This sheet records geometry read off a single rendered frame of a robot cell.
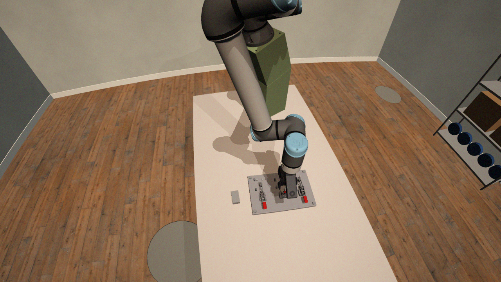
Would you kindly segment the red-handled toggle clamp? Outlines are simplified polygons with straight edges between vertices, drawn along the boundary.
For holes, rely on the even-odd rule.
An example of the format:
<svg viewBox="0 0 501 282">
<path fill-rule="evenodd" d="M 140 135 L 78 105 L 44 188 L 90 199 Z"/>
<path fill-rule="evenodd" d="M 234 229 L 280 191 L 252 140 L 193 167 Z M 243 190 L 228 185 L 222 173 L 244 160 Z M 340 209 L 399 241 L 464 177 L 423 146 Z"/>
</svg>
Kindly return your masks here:
<svg viewBox="0 0 501 282">
<path fill-rule="evenodd" d="M 299 196 L 306 195 L 306 193 L 305 193 L 305 188 L 303 187 L 303 184 L 301 184 L 301 183 L 302 183 L 302 180 L 301 180 L 301 179 L 302 179 L 301 177 L 298 177 L 298 182 L 299 182 L 299 183 L 300 183 L 300 185 L 301 185 L 301 187 L 298 189 L 298 194 L 299 194 Z M 300 182 L 300 181 L 301 181 L 301 182 Z M 303 189 L 303 188 L 304 188 L 304 189 Z M 304 194 L 303 194 L 303 193 L 304 193 Z M 303 196 L 303 198 L 304 198 L 305 203 L 308 203 L 307 197 L 306 197 L 306 196 Z"/>
</svg>

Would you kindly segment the grey toggle clamp with red handle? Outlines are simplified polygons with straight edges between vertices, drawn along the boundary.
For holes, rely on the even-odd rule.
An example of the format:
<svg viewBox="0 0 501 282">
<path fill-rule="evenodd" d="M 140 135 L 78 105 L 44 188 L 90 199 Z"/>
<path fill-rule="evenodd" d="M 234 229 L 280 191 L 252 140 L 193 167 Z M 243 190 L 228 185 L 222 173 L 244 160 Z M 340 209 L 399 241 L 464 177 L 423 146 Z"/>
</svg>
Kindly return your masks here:
<svg viewBox="0 0 501 282">
<path fill-rule="evenodd" d="M 262 187 L 261 189 L 263 189 L 262 182 L 260 182 L 260 187 Z M 261 196 L 261 195 L 263 195 L 262 193 L 259 195 L 259 199 L 260 199 L 260 201 L 262 201 L 262 202 L 263 202 L 264 200 L 265 200 L 265 201 L 267 200 L 267 199 L 266 199 L 266 196 L 265 196 L 265 192 L 263 192 L 263 193 L 264 193 L 264 196 Z M 267 209 L 267 205 L 266 205 L 266 203 L 265 203 L 265 202 L 263 202 L 263 208 L 264 208 L 264 209 Z"/>
</svg>

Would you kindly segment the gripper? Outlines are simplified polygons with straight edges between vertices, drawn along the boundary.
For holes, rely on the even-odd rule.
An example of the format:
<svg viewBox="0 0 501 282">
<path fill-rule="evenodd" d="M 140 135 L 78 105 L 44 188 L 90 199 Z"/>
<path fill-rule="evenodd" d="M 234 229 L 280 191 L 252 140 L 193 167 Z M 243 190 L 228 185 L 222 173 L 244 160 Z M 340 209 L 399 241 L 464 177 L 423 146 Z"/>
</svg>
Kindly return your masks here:
<svg viewBox="0 0 501 282">
<path fill-rule="evenodd" d="M 281 191 L 281 193 L 283 193 L 284 191 L 284 188 L 286 187 L 286 183 L 285 183 L 285 173 L 281 166 L 279 166 L 278 168 L 278 175 L 279 175 L 279 178 L 280 178 L 280 181 L 278 182 L 278 188 L 279 190 Z"/>
</svg>

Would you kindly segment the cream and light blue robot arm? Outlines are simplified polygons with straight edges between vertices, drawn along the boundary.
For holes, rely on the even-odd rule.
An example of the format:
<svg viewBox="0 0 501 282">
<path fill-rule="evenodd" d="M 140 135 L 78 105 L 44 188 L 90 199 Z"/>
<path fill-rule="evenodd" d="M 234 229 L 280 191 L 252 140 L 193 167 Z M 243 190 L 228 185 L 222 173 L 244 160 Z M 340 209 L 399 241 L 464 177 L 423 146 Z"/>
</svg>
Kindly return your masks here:
<svg viewBox="0 0 501 282">
<path fill-rule="evenodd" d="M 268 20 L 298 14 L 302 0 L 205 0 L 202 7 L 202 30 L 227 68 L 251 122 L 252 139 L 284 140 L 280 164 L 289 174 L 285 173 L 287 199 L 297 198 L 296 173 L 308 149 L 305 121 L 297 114 L 272 121 L 247 46 L 270 42 L 274 30 Z"/>
</svg>

